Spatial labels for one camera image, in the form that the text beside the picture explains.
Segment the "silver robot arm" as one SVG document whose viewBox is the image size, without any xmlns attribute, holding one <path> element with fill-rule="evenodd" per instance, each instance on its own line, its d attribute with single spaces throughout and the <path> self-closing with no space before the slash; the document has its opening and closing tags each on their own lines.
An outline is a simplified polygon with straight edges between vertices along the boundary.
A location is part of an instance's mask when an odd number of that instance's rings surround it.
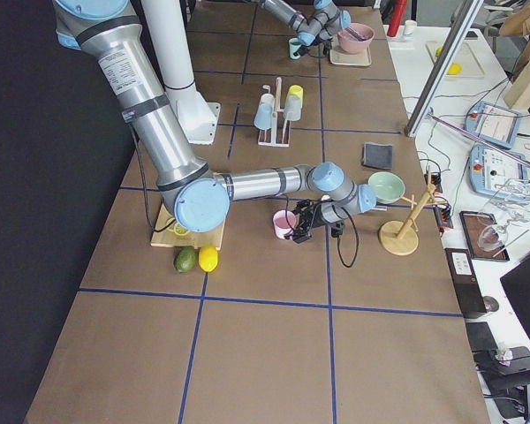
<svg viewBox="0 0 530 424">
<path fill-rule="evenodd" d="M 196 88 L 185 21 L 176 1 L 56 1 L 61 45 L 93 56 L 157 170 L 167 210 L 189 231 L 215 229 L 233 201 L 298 191 L 325 194 L 312 225 L 368 212 L 369 185 L 349 179 L 334 163 L 217 174 L 192 151 L 212 141 L 216 113 Z"/>
<path fill-rule="evenodd" d="M 257 4 L 295 31 L 305 46 L 328 41 L 352 23 L 350 13 L 341 10 L 333 1 L 314 1 L 314 13 L 308 18 L 285 1 L 262 0 Z"/>
</svg>

